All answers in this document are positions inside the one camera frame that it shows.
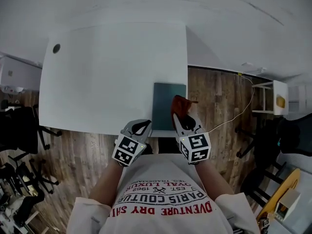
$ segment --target wall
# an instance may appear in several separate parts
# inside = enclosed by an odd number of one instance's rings
[[[0,84],[39,91],[42,69],[10,57],[0,59]]]
[[[312,80],[312,0],[0,0],[0,51],[42,63],[51,34],[117,22],[188,27],[190,64]]]

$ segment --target orange object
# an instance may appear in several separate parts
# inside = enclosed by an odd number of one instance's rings
[[[277,104],[277,106],[279,106],[281,108],[285,108],[286,100],[282,96],[277,95],[276,104]]]
[[[257,216],[257,221],[262,217],[264,213],[274,212],[275,207],[281,197],[285,194],[288,188],[295,189],[300,179],[300,169],[296,168],[291,174],[284,180],[284,182],[277,188],[275,193],[271,196],[265,206],[262,208]]]
[[[181,124],[183,124],[183,121],[185,117],[187,116],[187,113],[189,109],[191,108],[192,103],[198,103],[196,100],[188,100],[182,96],[175,96],[172,100],[171,104],[171,120],[174,128],[176,129],[175,121],[174,121],[174,114],[177,115],[178,119],[180,120]]]

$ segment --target black hole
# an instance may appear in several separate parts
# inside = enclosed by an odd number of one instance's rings
[[[59,49],[60,49],[60,45],[59,44],[55,45],[53,48],[53,53],[56,54],[59,51]]]

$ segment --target orange cloth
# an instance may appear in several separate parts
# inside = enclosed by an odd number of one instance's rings
[[[174,128],[176,129],[174,114],[177,115],[180,122],[183,122],[192,103],[198,103],[196,100],[188,100],[182,96],[175,96],[171,104],[171,120]]]

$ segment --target office chair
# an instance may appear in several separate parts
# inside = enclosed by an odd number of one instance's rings
[[[264,192],[263,190],[259,188],[261,182],[264,179],[264,176],[268,177],[269,179],[272,179],[278,184],[283,183],[283,180],[279,178],[277,175],[274,175],[266,170],[255,168],[246,176],[246,178],[244,179],[240,187],[241,193],[244,193],[245,195],[249,195],[261,207],[264,207],[266,202],[262,200],[262,198],[259,197],[254,192],[257,192],[258,194],[260,194],[260,196],[262,196],[266,200],[270,200],[271,198],[270,195],[268,195],[266,192]]]
[[[7,100],[1,102],[1,109],[9,106],[19,106],[19,108],[0,112],[0,151],[19,148],[24,152],[36,154],[38,153],[37,132],[45,150],[49,149],[50,145],[45,144],[42,131],[56,137],[62,135],[61,131],[54,133],[39,125],[38,105],[31,108],[24,107],[22,104],[8,103]]]
[[[279,136],[276,133],[279,121],[280,119],[278,118],[274,120],[266,120],[264,124],[261,122],[260,116],[257,116],[255,135],[241,128],[236,128],[236,133],[243,133],[253,139],[247,149],[243,153],[237,152],[236,156],[242,158],[254,147],[253,155],[256,167],[265,170],[273,165],[279,170],[277,175],[281,174],[286,166],[286,162],[283,165],[276,162],[280,153],[280,148],[278,146]]]
[[[20,195],[22,194],[20,186],[17,186],[19,185],[20,181],[18,180],[15,169],[11,164],[5,163],[0,167],[0,178],[5,179],[8,182],[14,195],[16,195],[16,193]]]
[[[277,134],[282,153],[312,156],[312,114],[297,120],[282,118]]]
[[[27,153],[24,153],[24,154],[21,154],[15,158],[12,158],[11,156],[8,156],[9,159],[12,160],[12,162],[15,163],[15,166],[16,166],[16,175],[20,181],[20,187],[23,186],[24,189],[29,193],[29,189],[28,189],[28,185],[29,183],[28,182],[24,182],[23,180],[23,177],[26,176],[27,178],[29,178],[32,183],[31,185],[34,185],[34,183],[38,184],[40,183],[42,185],[42,187],[49,193],[49,194],[53,194],[53,191],[52,190],[48,190],[48,188],[46,187],[45,183],[47,184],[51,184],[51,185],[59,185],[59,182],[56,181],[56,182],[52,182],[46,178],[43,178],[42,176],[42,165],[46,163],[46,160],[45,159],[42,159],[41,161],[39,161],[39,164],[38,164],[38,170],[35,168],[34,166],[34,162],[35,160],[32,158],[29,160],[29,164],[31,166],[31,169],[32,169],[32,173],[28,170],[25,162],[22,162],[21,165],[18,164],[18,161],[23,158],[24,156],[26,156]]]
[[[38,195],[25,197],[17,213],[13,216],[14,222],[19,227],[25,225],[25,221],[28,219],[34,205],[44,201],[44,192],[39,188],[38,184],[34,184],[33,186]]]

